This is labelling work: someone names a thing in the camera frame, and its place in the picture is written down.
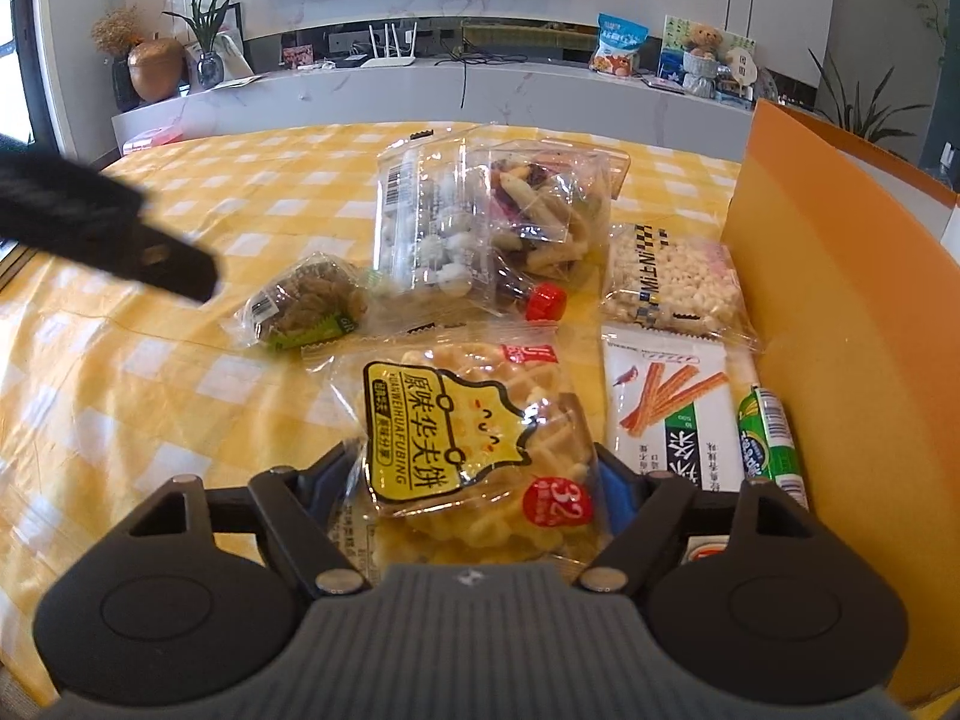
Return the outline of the orange cardboard box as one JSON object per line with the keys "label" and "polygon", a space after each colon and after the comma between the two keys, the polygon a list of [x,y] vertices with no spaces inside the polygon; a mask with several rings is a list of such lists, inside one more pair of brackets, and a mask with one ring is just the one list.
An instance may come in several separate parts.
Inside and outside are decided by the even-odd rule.
{"label": "orange cardboard box", "polygon": [[794,112],[755,110],[722,238],[812,504],[900,593],[908,706],[958,684],[958,266]]}

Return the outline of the puffed rice snack bag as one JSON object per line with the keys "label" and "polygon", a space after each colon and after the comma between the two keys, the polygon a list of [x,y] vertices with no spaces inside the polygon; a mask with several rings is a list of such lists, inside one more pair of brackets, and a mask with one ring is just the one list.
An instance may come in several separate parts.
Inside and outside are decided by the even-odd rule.
{"label": "puffed rice snack bag", "polygon": [[601,299],[608,320],[755,346],[726,245],[652,224],[615,224]]}

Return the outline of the teddy bear in basket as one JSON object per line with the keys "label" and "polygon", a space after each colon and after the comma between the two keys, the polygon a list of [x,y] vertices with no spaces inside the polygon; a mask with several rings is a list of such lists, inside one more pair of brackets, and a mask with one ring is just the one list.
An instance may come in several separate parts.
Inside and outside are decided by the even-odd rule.
{"label": "teddy bear in basket", "polygon": [[682,86],[686,93],[703,99],[715,97],[721,46],[719,29],[703,23],[692,23],[688,27],[682,62]]}

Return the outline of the white tv console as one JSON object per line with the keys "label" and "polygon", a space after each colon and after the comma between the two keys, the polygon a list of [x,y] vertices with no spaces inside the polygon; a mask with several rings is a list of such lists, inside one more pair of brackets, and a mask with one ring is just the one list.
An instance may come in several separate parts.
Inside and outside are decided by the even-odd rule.
{"label": "white tv console", "polygon": [[161,127],[203,138],[381,122],[498,122],[738,161],[752,114],[579,67],[418,60],[408,67],[268,73],[116,115],[112,130],[125,145]]}

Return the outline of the mixed veggie chips bag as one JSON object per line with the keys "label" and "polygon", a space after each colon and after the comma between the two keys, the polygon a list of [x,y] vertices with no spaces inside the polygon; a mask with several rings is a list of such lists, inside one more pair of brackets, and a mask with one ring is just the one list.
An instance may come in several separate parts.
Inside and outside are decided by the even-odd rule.
{"label": "mixed veggie chips bag", "polygon": [[621,149],[517,138],[469,149],[467,187],[509,265],[540,280],[577,280],[607,260],[612,203],[630,166]]}

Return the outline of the white wifi router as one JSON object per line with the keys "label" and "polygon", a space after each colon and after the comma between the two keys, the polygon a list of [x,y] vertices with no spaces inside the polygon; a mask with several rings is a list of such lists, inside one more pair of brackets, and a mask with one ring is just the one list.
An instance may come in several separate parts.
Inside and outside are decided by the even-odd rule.
{"label": "white wifi router", "polygon": [[409,67],[416,60],[416,39],[418,23],[412,29],[398,31],[398,24],[387,21],[381,28],[368,26],[370,55],[364,60],[363,68]]}

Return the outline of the blue snack bag on console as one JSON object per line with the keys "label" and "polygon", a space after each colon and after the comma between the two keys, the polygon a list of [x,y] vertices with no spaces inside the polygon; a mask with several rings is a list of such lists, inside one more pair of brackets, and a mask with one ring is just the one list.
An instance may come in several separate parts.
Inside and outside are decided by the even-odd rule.
{"label": "blue snack bag on console", "polygon": [[601,75],[628,78],[635,71],[641,47],[649,28],[620,16],[601,13],[597,18],[597,46],[589,60],[589,70]]}

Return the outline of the green potted plant in vase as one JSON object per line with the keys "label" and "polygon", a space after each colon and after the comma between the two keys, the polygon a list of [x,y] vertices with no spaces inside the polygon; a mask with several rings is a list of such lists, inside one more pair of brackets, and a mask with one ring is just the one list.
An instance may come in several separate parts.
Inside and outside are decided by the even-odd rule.
{"label": "green potted plant in vase", "polygon": [[232,6],[233,0],[189,0],[187,13],[164,10],[164,15],[182,21],[194,34],[200,49],[200,59],[195,62],[197,82],[203,91],[224,80],[224,63],[215,49],[215,41]]}

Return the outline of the green walnut snack packet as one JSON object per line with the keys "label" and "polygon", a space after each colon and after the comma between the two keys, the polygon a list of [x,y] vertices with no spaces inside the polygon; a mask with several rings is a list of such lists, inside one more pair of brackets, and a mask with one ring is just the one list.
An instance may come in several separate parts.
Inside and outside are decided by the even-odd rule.
{"label": "green walnut snack packet", "polygon": [[247,298],[223,322],[242,346],[288,351],[355,333],[368,309],[366,271],[327,254],[311,254]]}

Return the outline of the pink tissue box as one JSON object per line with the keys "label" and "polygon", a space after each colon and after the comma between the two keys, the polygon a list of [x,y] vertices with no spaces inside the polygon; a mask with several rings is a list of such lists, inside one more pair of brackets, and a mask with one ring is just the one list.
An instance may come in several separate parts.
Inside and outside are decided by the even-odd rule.
{"label": "pink tissue box", "polygon": [[124,156],[139,153],[147,149],[158,148],[158,146],[171,145],[179,143],[184,139],[184,132],[178,125],[165,125],[164,127],[150,128],[145,132],[137,133],[128,138],[122,145],[121,153]]}

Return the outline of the yellow checkered tablecloth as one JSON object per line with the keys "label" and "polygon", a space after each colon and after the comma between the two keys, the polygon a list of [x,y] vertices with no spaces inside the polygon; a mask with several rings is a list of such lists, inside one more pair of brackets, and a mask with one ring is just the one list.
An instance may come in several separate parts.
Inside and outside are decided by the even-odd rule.
{"label": "yellow checkered tablecloth", "polygon": [[298,356],[229,333],[302,257],[370,258],[376,160],[400,122],[314,125],[145,149],[110,168],[149,216],[215,250],[204,305],[49,257],[2,293],[2,668],[32,715],[55,692],[31,637],[41,595],[172,475],[241,483],[335,431]]}

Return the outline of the yellow waffle snack bag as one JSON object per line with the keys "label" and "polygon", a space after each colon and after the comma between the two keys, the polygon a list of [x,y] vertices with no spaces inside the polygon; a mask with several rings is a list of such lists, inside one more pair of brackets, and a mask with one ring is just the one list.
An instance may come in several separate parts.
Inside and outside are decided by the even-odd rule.
{"label": "yellow waffle snack bag", "polygon": [[574,575],[604,546],[596,447],[555,325],[430,327],[304,362],[358,450],[332,530],[376,577],[517,562]]}

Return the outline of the green sausage stick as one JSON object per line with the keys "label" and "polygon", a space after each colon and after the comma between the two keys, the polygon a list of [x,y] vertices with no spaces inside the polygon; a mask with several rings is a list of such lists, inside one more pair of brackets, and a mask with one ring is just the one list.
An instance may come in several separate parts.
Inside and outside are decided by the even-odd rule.
{"label": "green sausage stick", "polygon": [[779,398],[768,388],[754,385],[737,406],[737,426],[745,476],[773,481],[807,509],[804,473]]}

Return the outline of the white breadstick snack packet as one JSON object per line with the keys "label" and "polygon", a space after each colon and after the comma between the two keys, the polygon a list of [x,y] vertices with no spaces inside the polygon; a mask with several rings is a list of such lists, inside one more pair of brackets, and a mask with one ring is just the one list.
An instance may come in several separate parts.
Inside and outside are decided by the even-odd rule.
{"label": "white breadstick snack packet", "polygon": [[737,491],[743,466],[724,346],[618,323],[602,327],[601,346],[605,447],[638,475]]}

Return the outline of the brown round vase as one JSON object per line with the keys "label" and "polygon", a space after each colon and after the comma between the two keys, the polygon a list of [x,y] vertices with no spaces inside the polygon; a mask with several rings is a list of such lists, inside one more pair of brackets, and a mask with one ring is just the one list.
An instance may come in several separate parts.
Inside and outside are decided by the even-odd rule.
{"label": "brown round vase", "polygon": [[178,39],[155,37],[135,46],[127,55],[133,89],[153,104],[172,98],[184,71],[184,48]]}

